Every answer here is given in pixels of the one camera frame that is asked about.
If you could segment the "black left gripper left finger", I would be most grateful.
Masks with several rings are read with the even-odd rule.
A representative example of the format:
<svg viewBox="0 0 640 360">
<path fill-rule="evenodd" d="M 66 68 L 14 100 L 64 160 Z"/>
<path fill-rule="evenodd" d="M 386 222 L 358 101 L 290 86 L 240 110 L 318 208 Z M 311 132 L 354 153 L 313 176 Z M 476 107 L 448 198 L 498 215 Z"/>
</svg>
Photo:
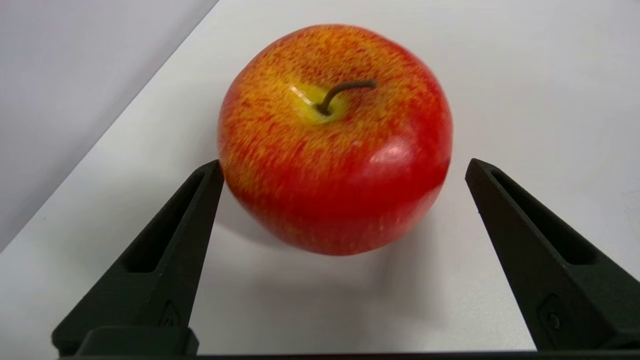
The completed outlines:
<svg viewBox="0 0 640 360">
<path fill-rule="evenodd" d="M 195 356 L 189 327 L 224 176 L 196 169 L 53 330 L 61 357 Z"/>
</svg>

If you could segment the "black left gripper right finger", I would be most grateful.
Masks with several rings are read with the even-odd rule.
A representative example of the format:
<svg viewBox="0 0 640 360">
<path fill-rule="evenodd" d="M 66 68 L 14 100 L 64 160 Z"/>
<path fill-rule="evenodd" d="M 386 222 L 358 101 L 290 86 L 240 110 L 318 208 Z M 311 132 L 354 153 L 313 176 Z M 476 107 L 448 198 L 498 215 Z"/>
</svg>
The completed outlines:
<svg viewBox="0 0 640 360">
<path fill-rule="evenodd" d="M 638 280 L 498 167 L 465 180 L 538 351 L 639 350 Z"/>
</svg>

